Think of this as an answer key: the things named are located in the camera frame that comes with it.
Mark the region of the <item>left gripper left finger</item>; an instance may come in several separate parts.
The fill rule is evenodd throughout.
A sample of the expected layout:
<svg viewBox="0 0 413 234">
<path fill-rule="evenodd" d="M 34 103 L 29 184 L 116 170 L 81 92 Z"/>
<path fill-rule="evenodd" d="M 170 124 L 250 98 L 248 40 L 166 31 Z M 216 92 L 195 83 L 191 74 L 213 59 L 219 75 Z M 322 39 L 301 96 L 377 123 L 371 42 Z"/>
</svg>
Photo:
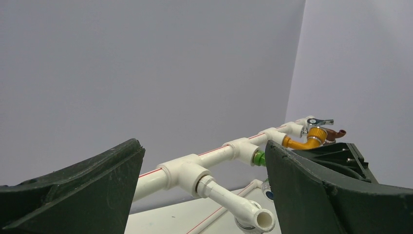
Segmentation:
<svg viewBox="0 0 413 234">
<path fill-rule="evenodd" d="M 1 233 L 124 233 L 144 155 L 132 138 L 58 171 L 2 185 Z"/>
</svg>

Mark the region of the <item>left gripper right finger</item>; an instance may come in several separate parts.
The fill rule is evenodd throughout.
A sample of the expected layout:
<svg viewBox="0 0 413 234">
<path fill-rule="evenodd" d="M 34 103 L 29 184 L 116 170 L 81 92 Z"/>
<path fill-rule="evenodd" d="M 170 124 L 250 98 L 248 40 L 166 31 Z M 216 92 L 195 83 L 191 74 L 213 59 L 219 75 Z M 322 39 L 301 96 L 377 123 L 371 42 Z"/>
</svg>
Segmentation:
<svg viewBox="0 0 413 234">
<path fill-rule="evenodd" d="M 348 177 L 272 140 L 265 154 L 282 233 L 412 233 L 412 189 Z"/>
</svg>

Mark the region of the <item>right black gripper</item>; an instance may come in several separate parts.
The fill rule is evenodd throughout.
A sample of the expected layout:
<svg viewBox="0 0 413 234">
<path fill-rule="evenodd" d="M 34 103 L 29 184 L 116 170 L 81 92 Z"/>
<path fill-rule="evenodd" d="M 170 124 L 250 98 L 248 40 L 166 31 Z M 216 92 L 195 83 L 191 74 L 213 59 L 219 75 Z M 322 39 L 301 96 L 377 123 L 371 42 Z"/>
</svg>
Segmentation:
<svg viewBox="0 0 413 234">
<path fill-rule="evenodd" d="M 333 143 L 294 153 L 348 177 L 368 183 L 378 183 L 369 169 L 369 163 L 353 143 Z"/>
</svg>

